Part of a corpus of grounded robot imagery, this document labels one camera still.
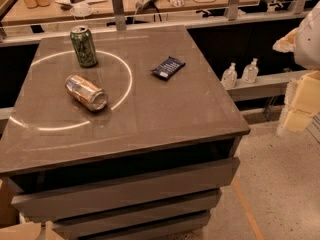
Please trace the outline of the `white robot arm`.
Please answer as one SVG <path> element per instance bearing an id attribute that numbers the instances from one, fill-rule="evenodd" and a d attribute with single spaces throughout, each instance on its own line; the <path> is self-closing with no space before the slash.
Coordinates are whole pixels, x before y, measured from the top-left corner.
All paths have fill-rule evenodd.
<path id="1" fill-rule="evenodd" d="M 292 52 L 294 62 L 307 70 L 287 84 L 277 129 L 279 135 L 302 132 L 320 112 L 320 2 L 297 28 L 277 40 L 273 49 Z"/>

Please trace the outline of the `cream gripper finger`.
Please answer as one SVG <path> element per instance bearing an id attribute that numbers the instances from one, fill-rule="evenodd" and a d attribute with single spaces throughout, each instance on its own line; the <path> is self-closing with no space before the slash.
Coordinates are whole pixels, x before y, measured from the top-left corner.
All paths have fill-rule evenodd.
<path id="1" fill-rule="evenodd" d="M 273 44 L 273 49 L 277 52 L 288 53 L 293 52 L 295 47 L 295 39 L 297 35 L 297 28 L 294 28 L 284 37 L 280 38 Z"/>
<path id="2" fill-rule="evenodd" d="M 320 112 L 320 71 L 308 71 L 299 79 L 292 78 L 286 87 L 284 107 L 277 134 L 304 131 Z"/>

